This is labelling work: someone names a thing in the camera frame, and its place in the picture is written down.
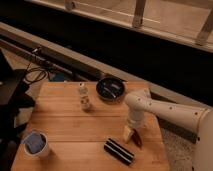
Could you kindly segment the white wrist tool mount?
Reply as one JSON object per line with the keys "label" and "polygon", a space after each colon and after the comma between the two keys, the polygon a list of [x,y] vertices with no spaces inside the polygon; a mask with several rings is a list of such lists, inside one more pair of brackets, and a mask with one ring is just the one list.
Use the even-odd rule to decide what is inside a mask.
{"label": "white wrist tool mount", "polygon": [[128,126],[124,127],[124,132],[123,132],[123,139],[125,143],[128,143],[130,141],[134,133],[133,129],[140,129],[144,126],[144,120],[145,120],[144,111],[133,110],[133,109],[130,109],[128,111],[128,117],[127,117]]}

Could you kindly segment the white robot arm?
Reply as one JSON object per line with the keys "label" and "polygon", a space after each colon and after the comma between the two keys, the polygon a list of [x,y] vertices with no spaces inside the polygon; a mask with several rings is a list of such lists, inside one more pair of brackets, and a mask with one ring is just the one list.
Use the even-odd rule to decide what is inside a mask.
{"label": "white robot arm", "polygon": [[144,113],[155,114],[197,135],[193,171],[213,171],[213,109],[152,99],[147,89],[129,92],[124,101],[129,108],[127,125],[138,129]]}

